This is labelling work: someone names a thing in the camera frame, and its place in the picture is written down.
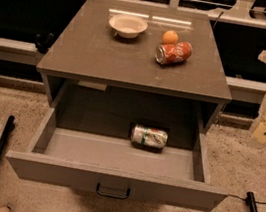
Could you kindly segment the white bowl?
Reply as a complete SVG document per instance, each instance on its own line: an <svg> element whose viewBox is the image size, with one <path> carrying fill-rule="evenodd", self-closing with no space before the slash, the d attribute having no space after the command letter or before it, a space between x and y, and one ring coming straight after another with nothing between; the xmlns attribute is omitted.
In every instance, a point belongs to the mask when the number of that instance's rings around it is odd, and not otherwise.
<svg viewBox="0 0 266 212"><path fill-rule="evenodd" d="M136 15L117 14L110 18L109 25L120 37L132 39L146 31L148 23Z"/></svg>

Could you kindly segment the black clamp on rail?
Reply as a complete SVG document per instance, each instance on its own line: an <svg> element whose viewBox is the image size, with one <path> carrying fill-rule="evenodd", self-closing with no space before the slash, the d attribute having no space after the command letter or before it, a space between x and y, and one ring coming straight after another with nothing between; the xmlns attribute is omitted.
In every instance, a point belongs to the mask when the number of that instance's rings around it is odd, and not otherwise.
<svg viewBox="0 0 266 212"><path fill-rule="evenodd" d="M48 50L51 48L51 46L53 45L54 42L54 35L49 33L46 36L42 36L42 35L35 35L35 47L37 48L37 51L40 53L47 53Z"/></svg>

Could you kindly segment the green white 7up can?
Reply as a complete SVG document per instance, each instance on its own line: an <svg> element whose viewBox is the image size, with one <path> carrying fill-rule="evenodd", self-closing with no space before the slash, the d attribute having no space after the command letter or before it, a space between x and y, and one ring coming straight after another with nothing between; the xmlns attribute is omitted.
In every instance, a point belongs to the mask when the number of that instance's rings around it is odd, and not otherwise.
<svg viewBox="0 0 266 212"><path fill-rule="evenodd" d="M168 142L168 134L158 128L137 124L132 128L130 140L140 147L163 149Z"/></svg>

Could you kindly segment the open grey top drawer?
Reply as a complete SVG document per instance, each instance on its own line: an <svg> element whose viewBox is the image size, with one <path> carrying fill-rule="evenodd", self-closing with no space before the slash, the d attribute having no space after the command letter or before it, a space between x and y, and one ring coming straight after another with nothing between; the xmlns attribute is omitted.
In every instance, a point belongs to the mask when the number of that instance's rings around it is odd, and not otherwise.
<svg viewBox="0 0 266 212"><path fill-rule="evenodd" d="M163 149L133 144L137 124L168 134ZM7 160L21 179L96 192L130 189L128 199L200 211L227 193L210 184L200 107L191 100L110 87L62 88L25 152Z"/></svg>

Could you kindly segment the orange soda can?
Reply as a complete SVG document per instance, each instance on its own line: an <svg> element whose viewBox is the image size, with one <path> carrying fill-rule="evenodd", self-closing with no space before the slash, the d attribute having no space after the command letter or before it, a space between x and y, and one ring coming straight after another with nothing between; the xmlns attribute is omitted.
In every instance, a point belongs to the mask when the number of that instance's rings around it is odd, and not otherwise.
<svg viewBox="0 0 266 212"><path fill-rule="evenodd" d="M161 65L180 63L190 58L192 46L189 42L181 41L174 45L163 44L157 46L155 50L155 59Z"/></svg>

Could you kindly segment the orange fruit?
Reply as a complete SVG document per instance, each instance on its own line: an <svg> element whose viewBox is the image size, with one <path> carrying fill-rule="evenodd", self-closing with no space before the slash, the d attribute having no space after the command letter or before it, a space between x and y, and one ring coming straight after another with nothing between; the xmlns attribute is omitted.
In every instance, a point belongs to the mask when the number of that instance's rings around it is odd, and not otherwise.
<svg viewBox="0 0 266 212"><path fill-rule="evenodd" d="M174 45L178 40L178 34L177 32L173 30L166 31L162 36L162 43L163 44L171 44Z"/></svg>

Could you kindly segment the grey cabinet with counter top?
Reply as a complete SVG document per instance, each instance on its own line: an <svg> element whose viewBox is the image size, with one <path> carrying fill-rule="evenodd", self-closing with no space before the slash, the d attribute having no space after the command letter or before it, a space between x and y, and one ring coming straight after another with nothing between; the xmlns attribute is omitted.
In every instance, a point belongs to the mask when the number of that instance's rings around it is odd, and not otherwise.
<svg viewBox="0 0 266 212"><path fill-rule="evenodd" d="M119 41L108 25L117 12L142 14L147 30L133 41ZM155 50L162 33L171 29L190 42L192 53L185 63L164 68ZM220 109L231 95L212 31L204 14L145 2L87 0L37 70L50 101L57 83L66 78L209 101Z"/></svg>

